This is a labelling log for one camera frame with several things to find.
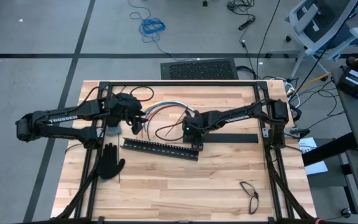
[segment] blue wire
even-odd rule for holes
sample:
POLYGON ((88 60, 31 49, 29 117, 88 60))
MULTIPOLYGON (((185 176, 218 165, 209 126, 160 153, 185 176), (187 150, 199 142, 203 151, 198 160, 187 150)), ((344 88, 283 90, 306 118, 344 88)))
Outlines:
POLYGON ((139 26, 139 33, 142 36, 142 41, 143 43, 151 43, 154 42, 157 45, 157 48, 159 49, 159 51, 161 51, 162 53, 165 53, 167 55, 169 55, 169 57, 175 59, 177 62, 183 62, 186 60, 193 60, 195 61, 195 59, 193 58, 185 58, 183 60, 179 60, 176 59, 172 54, 163 51, 160 46, 158 45, 158 41, 160 40, 160 33, 162 31, 165 30, 165 24, 161 21, 161 19, 155 17, 155 18, 150 18, 152 13, 151 11, 146 8, 146 7, 142 7, 142 6, 135 6, 133 4, 131 4, 131 2, 129 0, 127 0, 128 4, 136 9, 145 9, 147 10, 147 12, 149 13, 149 15, 146 18, 143 18, 139 12, 132 12, 129 14, 129 17, 133 20, 141 20, 142 22, 140 23, 139 26))

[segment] butcher block tabletop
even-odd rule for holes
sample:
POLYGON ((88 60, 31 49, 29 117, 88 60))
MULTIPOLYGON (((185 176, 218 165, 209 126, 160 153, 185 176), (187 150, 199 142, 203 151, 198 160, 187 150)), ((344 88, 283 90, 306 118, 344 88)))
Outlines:
MULTIPOLYGON (((84 81, 79 103, 90 89, 100 81, 84 81)), ((114 82, 113 92, 129 93, 136 86, 123 86, 122 81, 114 82)), ((200 113, 209 110, 225 111, 249 105, 255 102, 251 86, 153 86, 154 97, 142 102, 143 110, 164 100, 180 101, 200 113)), ((267 80, 270 98, 287 101, 283 82, 267 80)), ((97 91, 89 97, 96 98, 97 91)), ((151 91, 138 88, 133 95, 139 100, 151 96, 151 91)), ((175 124, 183 114, 183 108, 170 107, 156 114, 149 126, 150 140, 176 146, 189 147, 181 140, 166 142, 157 138, 155 130, 175 124)), ((293 120, 287 128, 293 127, 293 120)), ((91 121, 76 120, 74 128, 90 126, 91 121)), ((105 136, 104 143, 123 145, 124 138, 148 141, 147 135, 133 135, 131 127, 125 121, 120 123, 122 133, 118 136, 105 136)), ((169 129, 158 132, 164 136, 169 129)), ((105 220, 132 221, 267 221, 275 217, 269 174, 265 165, 262 135, 257 119, 247 119, 229 123, 213 133, 254 133, 258 134, 259 143, 204 143, 198 161, 188 161, 173 157, 146 154, 119 148, 119 158, 126 164, 120 173, 110 180, 98 180, 93 209, 93 220, 103 216, 105 220), (259 194, 259 208, 249 214, 250 196, 241 188, 239 182, 252 184, 259 194)), ((166 136, 175 139, 182 135, 181 125, 175 126, 166 136)), ((69 141, 68 147, 80 143, 69 141)), ((287 146, 299 147, 297 140, 286 139, 287 146)), ((76 194, 81 180, 86 149, 75 146, 67 151, 51 217, 57 216, 70 203, 76 194)), ((282 149, 283 163, 288 186, 296 199, 312 216, 316 215, 310 187, 306 177, 302 156, 299 151, 290 148, 282 149)), ((287 216, 282 191, 277 186, 283 216, 287 216)), ((84 196, 81 216, 86 216, 89 189, 84 196)), ((253 199, 252 208, 256 207, 253 199)))

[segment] red wire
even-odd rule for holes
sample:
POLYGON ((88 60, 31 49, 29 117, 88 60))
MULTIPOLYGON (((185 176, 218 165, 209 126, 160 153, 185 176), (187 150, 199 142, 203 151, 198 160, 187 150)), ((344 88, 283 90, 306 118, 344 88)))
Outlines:
POLYGON ((146 117, 147 119, 149 119, 148 122, 151 122, 151 120, 152 120, 152 118, 154 117, 154 115, 156 115, 160 110, 165 109, 165 108, 169 108, 169 107, 172 107, 172 106, 184 107, 184 106, 182 106, 182 105, 165 105, 165 106, 163 106, 163 107, 160 107, 160 108, 158 108, 157 110, 155 110, 153 113, 149 114, 149 116, 146 117))

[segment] office chair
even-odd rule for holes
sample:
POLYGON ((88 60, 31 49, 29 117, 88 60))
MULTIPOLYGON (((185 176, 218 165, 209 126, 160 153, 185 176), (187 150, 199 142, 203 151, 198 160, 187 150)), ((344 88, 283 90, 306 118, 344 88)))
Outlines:
MULTIPOLYGON (((346 24, 342 26, 357 4, 358 0, 303 0, 291 10, 285 20, 291 24, 292 38, 287 36, 286 41, 295 39, 303 48, 269 51, 271 54, 297 55, 290 80, 294 78, 304 58, 310 57, 317 61, 316 57, 321 55, 336 32, 339 31, 338 35, 321 58, 336 60, 347 46, 358 45, 358 39, 352 38, 354 36, 350 28, 346 24)), ((325 73, 328 72, 323 65, 318 65, 325 73)))

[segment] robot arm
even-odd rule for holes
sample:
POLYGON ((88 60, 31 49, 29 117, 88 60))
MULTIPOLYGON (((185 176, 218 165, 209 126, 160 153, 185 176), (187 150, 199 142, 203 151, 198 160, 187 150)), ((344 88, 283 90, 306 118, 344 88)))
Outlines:
POLYGON ((106 118, 107 126, 115 127, 124 120, 132 126, 132 132, 137 134, 142 129, 142 123, 147 121, 147 119, 141 118, 145 115, 141 109, 142 105, 136 97, 127 93, 119 93, 111 99, 89 100, 78 106, 62 110, 35 111, 16 121, 16 136, 25 142, 41 137, 77 139, 86 148, 98 147, 98 135, 95 128, 64 128, 51 124, 75 119, 94 121, 106 118))
POLYGON ((202 144, 202 137, 210 131, 217 130, 227 123, 257 118, 270 125, 270 141, 275 147, 284 147, 284 127, 288 123, 287 104, 281 100, 264 99, 249 106, 227 110, 196 113, 194 117, 186 115, 182 123, 183 137, 193 144, 202 144), (269 105, 270 114, 262 107, 269 105))

